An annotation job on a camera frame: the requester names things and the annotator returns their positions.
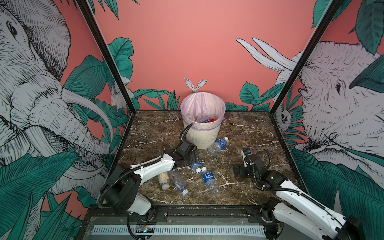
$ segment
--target plastic bottle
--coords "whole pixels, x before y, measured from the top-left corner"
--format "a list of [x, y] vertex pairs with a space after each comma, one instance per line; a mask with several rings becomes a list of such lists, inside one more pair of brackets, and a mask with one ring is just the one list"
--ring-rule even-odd
[[193, 172], [201, 173], [201, 163], [191, 163], [191, 169], [193, 170]]
[[169, 188], [169, 176], [168, 173], [163, 172], [157, 175], [159, 178], [160, 186], [163, 188], [163, 190], [166, 190]]
[[215, 176], [211, 171], [208, 171], [206, 167], [202, 167], [201, 170], [203, 171], [203, 180], [205, 183], [205, 186], [212, 194], [217, 194], [220, 192], [220, 187], [218, 186]]
[[224, 137], [221, 139], [218, 139], [216, 142], [214, 142], [209, 148], [208, 152], [210, 155], [215, 156], [218, 154], [219, 151], [221, 151], [225, 146], [227, 145], [228, 142], [228, 137]]
[[181, 177], [178, 170], [174, 169], [168, 172], [169, 177], [174, 183], [175, 187], [183, 194], [183, 196], [187, 195], [189, 192], [187, 190], [187, 184], [184, 179]]

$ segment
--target trash can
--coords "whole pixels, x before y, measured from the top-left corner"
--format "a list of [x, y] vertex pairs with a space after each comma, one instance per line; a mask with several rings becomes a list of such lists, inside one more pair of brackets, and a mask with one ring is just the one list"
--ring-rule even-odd
[[[184, 127], [193, 123], [187, 133], [187, 139], [198, 149], [206, 149], [217, 139], [224, 118], [225, 103], [212, 93], [192, 93], [180, 104]], [[215, 116], [213, 122], [203, 123], [203, 119]]]

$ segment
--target green leaf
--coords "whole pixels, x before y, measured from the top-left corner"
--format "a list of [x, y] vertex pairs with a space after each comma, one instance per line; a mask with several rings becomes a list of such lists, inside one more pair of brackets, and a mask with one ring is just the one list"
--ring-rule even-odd
[[364, 175], [364, 176], [366, 176], [366, 177], [369, 178], [370, 180], [374, 181], [374, 180], [371, 178], [371, 176], [368, 175], [366, 172], [364, 172], [359, 166], [356, 168], [355, 171], [358, 172], [358, 173], [360, 173], [360, 174], [362, 174], [362, 175]]
[[44, 221], [44, 223], [40, 226], [39, 230], [33, 237], [33, 240], [44, 240], [50, 239], [52, 234], [55, 233], [57, 228], [60, 225], [60, 221], [65, 212], [65, 208], [67, 207], [67, 203], [71, 195], [69, 195], [63, 202], [61, 202], [55, 210], [49, 215], [49, 217]]
[[99, 1], [99, 4], [101, 5], [101, 7], [103, 8], [103, 10], [105, 11], [105, 8], [104, 8], [104, 5], [103, 5], [103, 0], [98, 0]]
[[296, 146], [297, 144], [299, 144], [298, 142], [295, 142], [295, 141], [293, 141], [293, 140], [289, 140], [289, 139], [284, 139], [284, 142], [285, 142], [286, 144], [290, 144], [290, 145], [294, 145], [294, 146]]
[[326, 138], [328, 138], [331, 142], [335, 143], [337, 146], [339, 147], [342, 147], [344, 150], [346, 150], [347, 152], [351, 152], [359, 157], [363, 157], [365, 159], [368, 159], [372, 162], [375, 162], [381, 166], [384, 167], [384, 157], [381, 157], [379, 155], [375, 155], [375, 154], [372, 154], [372, 153], [366, 153], [366, 152], [360, 152], [360, 151], [356, 151], [356, 150], [353, 150], [353, 149], [349, 149], [349, 148], [346, 148], [346, 147], [343, 147], [342, 145], [338, 144], [337, 142], [333, 141], [332, 139], [330, 139], [329, 137], [325, 136]]
[[381, 55], [364, 69], [349, 85], [349, 88], [360, 86], [384, 93], [384, 55]]
[[248, 111], [248, 106], [234, 106], [233, 108], [226, 109], [226, 111]]
[[351, 31], [349, 31], [349, 33], [348, 34], [350, 34], [350, 33], [353, 33], [354, 31], [356, 31], [356, 25], [352, 28], [352, 30]]
[[295, 123], [291, 123], [289, 127], [293, 128], [293, 127], [302, 127], [302, 126], [303, 126], [302, 122], [295, 122]]
[[384, 190], [376, 183], [342, 164], [318, 162], [312, 155], [293, 148], [291, 151], [309, 194], [333, 209], [336, 192], [344, 216], [362, 222], [366, 239], [384, 236]]
[[330, 0], [317, 0], [313, 8], [313, 24], [312, 28], [316, 27], [321, 17], [323, 16], [324, 11], [327, 9]]
[[[126, 119], [129, 119], [128, 115], [122, 114], [118, 111], [116, 107], [112, 107], [111, 105], [107, 104], [106, 102], [102, 102], [99, 99], [91, 100], [94, 104], [96, 104], [99, 108], [101, 108], [104, 113], [108, 116], [112, 127], [124, 127], [123, 123], [120, 122], [120, 119], [124, 117], [124, 123], [126, 123]], [[103, 126], [105, 126], [105, 121], [94, 111], [89, 110], [88, 108], [81, 107], [81, 109], [84, 111], [85, 114], [88, 115], [90, 119], [92, 119], [95, 122], [101, 122]]]
[[83, 187], [75, 189], [77, 192], [77, 199], [83, 204], [83, 207], [89, 207], [91, 204], [96, 203], [96, 200]]
[[265, 93], [263, 93], [263, 95], [261, 95], [260, 97], [266, 97], [266, 99], [268, 99], [268, 100], [271, 98], [274, 98], [276, 95], [278, 95], [281, 92], [281, 90], [284, 87], [284, 84], [285, 83], [279, 83], [279, 84], [273, 86], [272, 88], [267, 90]]
[[93, 4], [93, 0], [88, 0], [88, 2], [89, 2], [89, 5], [92, 8], [93, 14], [95, 14], [95, 5]]
[[252, 111], [269, 111], [269, 103], [263, 105], [257, 105], [252, 108]]
[[297, 95], [293, 100], [292, 102], [288, 105], [288, 102], [287, 102], [287, 109], [291, 109], [293, 108], [293, 106], [297, 103], [297, 101], [301, 98], [301, 94]]
[[288, 95], [287, 95], [287, 105], [289, 105], [289, 103], [291, 102], [291, 96], [292, 96], [292, 90], [293, 90], [293, 87], [291, 87], [288, 91]]
[[64, 88], [86, 99], [94, 99], [107, 83], [103, 63], [88, 55], [80, 66], [75, 67], [64, 84]]
[[288, 128], [287, 132], [290, 132], [290, 133], [298, 133], [298, 134], [301, 134], [303, 136], [305, 136], [305, 134], [297, 129], [294, 129], [294, 128]]
[[240, 99], [243, 103], [251, 104], [251, 101], [259, 97], [259, 88], [246, 82], [240, 91]]
[[139, 101], [137, 100], [137, 98], [131, 98], [131, 100], [132, 100], [132, 103], [133, 103], [133, 106], [135, 107], [135, 109], [139, 110], [140, 104], [139, 104]]
[[365, 49], [375, 55], [384, 34], [384, 3], [363, 0], [356, 19], [356, 35]]
[[133, 92], [133, 94], [135, 95], [135, 98], [141, 98], [143, 95], [149, 98], [157, 98], [157, 93], [159, 93], [160, 95], [164, 95], [164, 94], [171, 95], [171, 93], [167, 90], [155, 90], [155, 89], [145, 89], [145, 88], [141, 88]]
[[264, 102], [266, 102], [268, 100], [269, 100], [268, 96], [259, 97], [259, 98], [252, 99], [251, 104], [253, 106], [256, 106], [256, 105], [259, 105], [260, 103], [264, 103]]
[[32, 210], [32, 193], [25, 204], [25, 207], [17, 219], [12, 231], [9, 233], [7, 240], [23, 240], [26, 226], [28, 225], [29, 215]]
[[117, 19], [119, 19], [119, 11], [118, 11], [118, 5], [116, 3], [116, 0], [104, 0], [104, 2], [113, 12], [113, 14], [117, 17]]
[[144, 102], [148, 103], [149, 105], [151, 105], [152, 107], [156, 108], [157, 110], [163, 110], [159, 105], [147, 100], [147, 99], [143, 99]]
[[302, 137], [300, 137], [299, 135], [296, 135], [296, 134], [286, 134], [286, 133], [282, 133], [282, 135], [287, 138], [287, 139], [300, 139], [300, 140], [304, 140]]
[[302, 114], [303, 113], [303, 106], [297, 106], [295, 108], [292, 108], [291, 110], [289, 110], [289, 112]]
[[81, 157], [71, 152], [50, 157], [32, 157], [26, 154], [17, 161], [0, 168], [0, 199], [14, 196], [13, 201], [3, 201], [0, 205], [2, 216], [0, 235], [2, 236], [14, 226], [31, 192], [34, 206], [71, 167], [72, 163], [80, 159]]
[[[321, 17], [323, 16], [324, 11], [327, 9], [327, 6], [329, 4], [330, 0], [317, 0], [314, 8], [313, 8], [313, 24], [312, 27], [316, 27], [319, 22]], [[351, 0], [344, 0], [337, 12], [335, 13], [334, 17], [332, 18], [332, 21], [335, 20], [346, 8], [347, 6], [351, 3]]]
[[157, 93], [157, 96], [158, 96], [158, 98], [159, 98], [159, 104], [160, 104], [161, 108], [165, 110], [165, 109], [166, 109], [166, 106], [165, 106], [165, 104], [164, 104], [164, 100], [163, 100], [163, 98], [161, 97], [161, 95], [160, 95], [159, 93]]
[[339, 9], [337, 9], [335, 15], [333, 16], [332, 21], [335, 20], [348, 7], [348, 5], [351, 3], [351, 1], [352, 0], [343, 0]]
[[167, 109], [170, 109], [171, 106], [173, 106], [176, 102], [176, 94], [175, 91], [172, 92], [172, 94], [169, 96], [167, 101]]
[[129, 58], [133, 56], [133, 46], [129, 38], [116, 38], [111, 44], [108, 45], [116, 67], [121, 76], [128, 79], [131, 78], [133, 72], [132, 60]]

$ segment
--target white bottle cap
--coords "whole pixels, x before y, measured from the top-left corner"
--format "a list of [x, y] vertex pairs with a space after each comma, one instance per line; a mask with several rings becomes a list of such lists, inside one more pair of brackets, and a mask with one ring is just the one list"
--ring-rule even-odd
[[163, 190], [168, 189], [168, 188], [169, 188], [169, 183], [164, 183], [164, 184], [162, 185], [162, 188], [163, 188]]

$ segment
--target marble table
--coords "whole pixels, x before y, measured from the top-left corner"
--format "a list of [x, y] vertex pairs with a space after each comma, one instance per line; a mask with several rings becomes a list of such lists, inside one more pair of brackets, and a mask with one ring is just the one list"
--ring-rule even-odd
[[[179, 134], [183, 128], [180, 112], [138, 111], [119, 163], [137, 164], [159, 156], [162, 149], [170, 149], [179, 143]], [[256, 189], [249, 178], [234, 176], [233, 165], [243, 162], [240, 153], [243, 147], [250, 147], [252, 153], [255, 153], [256, 148], [267, 149], [272, 158], [271, 169], [278, 170], [297, 183], [267, 113], [225, 113], [218, 137], [225, 136], [229, 142], [217, 156], [208, 157], [206, 150], [200, 150], [199, 154], [202, 165], [213, 172], [221, 193], [211, 195], [206, 190], [201, 174], [193, 173], [189, 166], [179, 168], [188, 185], [188, 195], [179, 193], [173, 183], [170, 183], [169, 189], [162, 190], [157, 177], [144, 183], [139, 192], [155, 204], [262, 204], [272, 194]], [[257, 154], [267, 164], [268, 156], [265, 152], [258, 151]]]

